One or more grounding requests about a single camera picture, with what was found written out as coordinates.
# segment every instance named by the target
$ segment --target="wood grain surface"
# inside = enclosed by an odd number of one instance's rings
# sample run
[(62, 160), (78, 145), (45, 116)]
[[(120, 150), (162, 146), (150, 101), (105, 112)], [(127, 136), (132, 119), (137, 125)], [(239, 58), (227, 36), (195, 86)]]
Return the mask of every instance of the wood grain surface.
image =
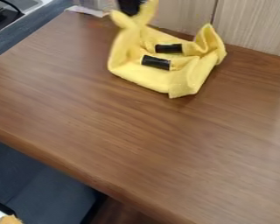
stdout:
[(195, 35), (211, 22), (216, 0), (160, 0), (152, 25)]
[(280, 57), (169, 100), (108, 72), (116, 31), (66, 12), (0, 56), (0, 141), (165, 223), (280, 224)]
[(162, 224), (114, 199), (108, 199), (90, 224)]
[(280, 55), (280, 0), (219, 0), (214, 27), (229, 44)]

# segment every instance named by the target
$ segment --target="wooden wall panel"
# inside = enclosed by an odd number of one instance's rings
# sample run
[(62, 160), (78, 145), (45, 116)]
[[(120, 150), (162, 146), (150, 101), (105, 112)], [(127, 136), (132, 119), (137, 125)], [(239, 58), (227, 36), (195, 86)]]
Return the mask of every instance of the wooden wall panel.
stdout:
[(214, 13), (216, 0), (159, 0), (152, 25), (176, 32), (196, 34)]
[(280, 55), (280, 0), (219, 0), (213, 24), (226, 43)]

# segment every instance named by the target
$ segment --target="brown tabletop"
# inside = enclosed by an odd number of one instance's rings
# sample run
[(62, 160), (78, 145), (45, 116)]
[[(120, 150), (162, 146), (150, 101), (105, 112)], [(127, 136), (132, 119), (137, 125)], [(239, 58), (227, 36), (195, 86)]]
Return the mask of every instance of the brown tabletop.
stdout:
[(169, 100), (108, 72), (115, 35), (66, 12), (0, 56), (0, 141), (162, 221), (280, 224), (280, 58)]

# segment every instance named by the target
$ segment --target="yellow cloth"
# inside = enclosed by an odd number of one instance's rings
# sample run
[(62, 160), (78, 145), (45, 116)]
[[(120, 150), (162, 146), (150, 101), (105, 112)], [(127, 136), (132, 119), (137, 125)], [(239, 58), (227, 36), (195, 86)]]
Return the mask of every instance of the yellow cloth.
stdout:
[[(194, 95), (227, 55), (225, 46), (210, 24), (202, 27), (193, 42), (150, 28), (147, 24), (157, 7), (158, 0), (150, 0), (134, 17), (117, 10), (111, 12), (112, 20), (122, 29), (112, 46), (108, 70), (127, 81), (169, 94), (170, 98)], [(155, 45), (172, 44), (182, 44), (183, 53), (155, 52)], [(170, 71), (141, 65), (145, 54), (170, 60)]]
[(22, 224), (21, 220), (18, 220), (14, 215), (4, 216), (0, 220), (0, 224)]

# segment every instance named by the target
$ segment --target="yellow microfiber towel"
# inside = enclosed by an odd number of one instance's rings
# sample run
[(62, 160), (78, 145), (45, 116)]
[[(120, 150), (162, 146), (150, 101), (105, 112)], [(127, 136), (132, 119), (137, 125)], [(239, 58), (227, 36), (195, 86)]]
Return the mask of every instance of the yellow microfiber towel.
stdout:
[[(193, 42), (150, 28), (158, 0), (149, 0), (134, 17), (111, 12), (112, 20), (122, 29), (112, 46), (108, 70), (127, 81), (149, 88), (170, 98), (194, 95), (200, 90), (215, 65), (227, 52), (211, 24), (206, 24)], [(156, 45), (181, 44), (181, 53), (156, 53)], [(170, 71), (143, 66), (144, 55), (169, 60)]]
[(7, 215), (0, 220), (0, 224), (23, 224), (23, 222), (18, 220), (14, 215)]

